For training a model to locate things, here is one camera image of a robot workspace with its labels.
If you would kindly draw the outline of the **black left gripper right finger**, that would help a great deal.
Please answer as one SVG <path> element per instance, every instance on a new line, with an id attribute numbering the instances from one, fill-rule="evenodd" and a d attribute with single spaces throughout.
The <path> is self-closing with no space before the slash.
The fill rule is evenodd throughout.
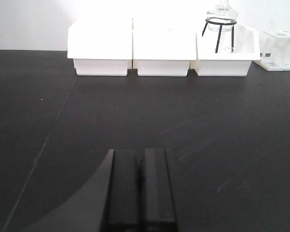
<path id="1" fill-rule="evenodd" d="M 140 178 L 142 230 L 144 232 L 178 231 L 164 149 L 145 149 L 141 160 Z"/>

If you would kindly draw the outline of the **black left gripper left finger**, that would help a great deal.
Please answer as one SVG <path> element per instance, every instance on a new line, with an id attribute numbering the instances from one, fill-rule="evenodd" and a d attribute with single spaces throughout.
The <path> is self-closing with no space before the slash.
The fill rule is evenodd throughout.
<path id="1" fill-rule="evenodd" d="M 103 232 L 139 231 L 139 165 L 129 149 L 114 150 Z"/>

